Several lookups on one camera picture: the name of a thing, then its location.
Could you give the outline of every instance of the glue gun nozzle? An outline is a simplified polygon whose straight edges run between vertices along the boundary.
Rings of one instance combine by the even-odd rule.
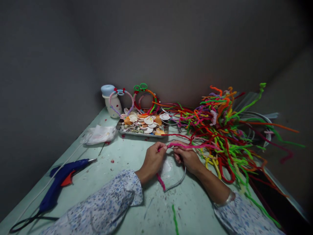
[[[94,158],[94,159],[89,159],[89,160],[88,160],[89,164],[94,163],[94,162],[96,162],[96,161],[97,161],[96,158]]]

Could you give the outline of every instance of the metal tray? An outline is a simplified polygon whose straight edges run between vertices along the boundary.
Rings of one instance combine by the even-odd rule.
[[[164,138],[166,135],[153,135],[153,134],[141,134],[141,133],[133,133],[133,132],[124,132],[124,131],[120,131],[120,128],[121,128],[121,124],[124,122],[123,119],[120,119],[116,125],[116,130],[121,133],[121,134],[130,134],[130,135],[136,135],[136,136],[144,136],[144,137],[151,137],[151,138],[158,138],[158,139],[162,139]],[[163,125],[164,125],[164,133],[165,134],[168,134],[169,133],[169,124],[166,124],[163,122]]]

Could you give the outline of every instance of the orange seashell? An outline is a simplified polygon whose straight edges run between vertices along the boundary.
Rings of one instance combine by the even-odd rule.
[[[156,122],[158,125],[162,125],[162,120],[161,120],[161,118],[160,118],[160,116],[159,115],[155,115],[156,116],[156,118],[154,119],[154,122]]]
[[[160,128],[157,128],[157,129],[156,129],[155,135],[163,135],[163,134],[165,134],[165,132],[162,131]]]
[[[141,114],[139,114],[139,115],[137,115],[137,117],[145,119],[146,117],[148,117],[148,115],[141,115]]]
[[[129,117],[125,118],[124,120],[126,125],[132,125],[133,123],[130,121]]]

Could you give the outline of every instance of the person's left hand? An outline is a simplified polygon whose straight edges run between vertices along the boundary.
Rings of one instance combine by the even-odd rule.
[[[159,171],[163,164],[163,158],[167,146],[164,143],[156,142],[147,149],[146,157],[140,170],[135,174],[140,179],[141,185],[147,183]]]

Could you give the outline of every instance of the floral sleeve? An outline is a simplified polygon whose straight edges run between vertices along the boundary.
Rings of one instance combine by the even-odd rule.
[[[41,234],[110,234],[122,221],[129,206],[139,205],[142,200],[137,175],[131,170],[123,170]]]
[[[272,235],[284,233],[250,201],[235,193],[235,199],[222,207],[214,208],[217,218],[230,234],[235,235]]]

